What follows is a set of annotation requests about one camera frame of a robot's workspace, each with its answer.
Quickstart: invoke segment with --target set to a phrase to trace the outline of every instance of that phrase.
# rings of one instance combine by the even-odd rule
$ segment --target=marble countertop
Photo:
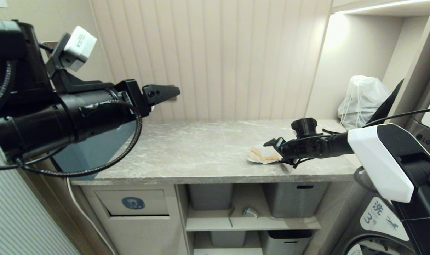
[[[283,163],[246,160],[251,146],[272,138],[295,138],[292,120],[174,122],[144,124],[137,145],[115,166],[75,185],[351,181],[355,155],[314,159],[296,169]],[[322,128],[344,132],[335,120]]]

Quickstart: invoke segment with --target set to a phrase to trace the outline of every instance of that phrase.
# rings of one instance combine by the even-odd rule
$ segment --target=white plastic bag
[[[345,99],[338,108],[341,124],[347,130],[364,126],[389,95],[379,79],[363,75],[353,76]]]

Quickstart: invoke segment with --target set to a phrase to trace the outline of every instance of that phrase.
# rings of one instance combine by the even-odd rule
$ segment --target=cabinet drawer
[[[95,191],[111,216],[169,215],[163,190]]]

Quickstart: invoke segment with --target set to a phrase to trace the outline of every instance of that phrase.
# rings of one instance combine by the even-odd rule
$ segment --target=gray storage bin
[[[214,247],[240,248],[245,243],[246,231],[210,231]]]
[[[275,218],[314,216],[329,182],[263,183],[265,198]]]
[[[226,210],[232,207],[234,184],[188,184],[194,210]]]
[[[312,238],[310,230],[259,231],[263,255],[302,255]]]

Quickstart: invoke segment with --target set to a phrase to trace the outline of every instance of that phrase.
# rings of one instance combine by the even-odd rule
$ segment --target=lg logo
[[[421,143],[425,143],[427,145],[430,144],[430,140],[423,137],[421,134],[416,135],[416,139],[419,140]]]

